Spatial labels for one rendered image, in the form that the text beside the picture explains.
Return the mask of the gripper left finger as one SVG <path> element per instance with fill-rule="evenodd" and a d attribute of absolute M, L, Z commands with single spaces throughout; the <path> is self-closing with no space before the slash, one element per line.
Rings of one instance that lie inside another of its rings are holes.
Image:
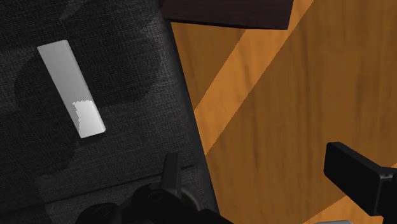
<path fill-rule="evenodd" d="M 159 183 L 139 187 L 126 206 L 107 202 L 80 213 L 75 224 L 199 224 L 196 202 L 185 202 L 178 153 L 165 156 Z"/>

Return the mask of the white flat remote control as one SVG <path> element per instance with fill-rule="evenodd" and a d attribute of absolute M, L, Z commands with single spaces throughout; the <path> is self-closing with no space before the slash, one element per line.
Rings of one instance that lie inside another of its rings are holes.
<path fill-rule="evenodd" d="M 64 106 L 83 139 L 102 134 L 106 126 L 66 40 L 37 47 Z"/>

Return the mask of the dark grey fabric sofa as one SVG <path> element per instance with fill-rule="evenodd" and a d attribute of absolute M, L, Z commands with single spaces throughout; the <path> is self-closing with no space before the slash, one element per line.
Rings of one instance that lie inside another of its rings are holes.
<path fill-rule="evenodd" d="M 38 52 L 69 42 L 106 126 L 81 139 Z M 0 224 L 74 224 L 159 181 L 218 210 L 171 25 L 158 0 L 0 0 Z"/>

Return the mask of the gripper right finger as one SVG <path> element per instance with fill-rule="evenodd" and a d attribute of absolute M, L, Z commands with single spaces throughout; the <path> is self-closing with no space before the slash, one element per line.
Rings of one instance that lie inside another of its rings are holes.
<path fill-rule="evenodd" d="M 397 168 L 383 167 L 341 142 L 326 145 L 324 175 L 369 216 L 397 224 Z"/>

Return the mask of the dark brown robot stand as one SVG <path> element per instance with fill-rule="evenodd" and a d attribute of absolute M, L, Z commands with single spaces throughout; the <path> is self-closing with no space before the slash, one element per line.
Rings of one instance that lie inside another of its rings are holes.
<path fill-rule="evenodd" d="M 172 22 L 240 29 L 286 30 L 294 0 L 160 0 Z"/>

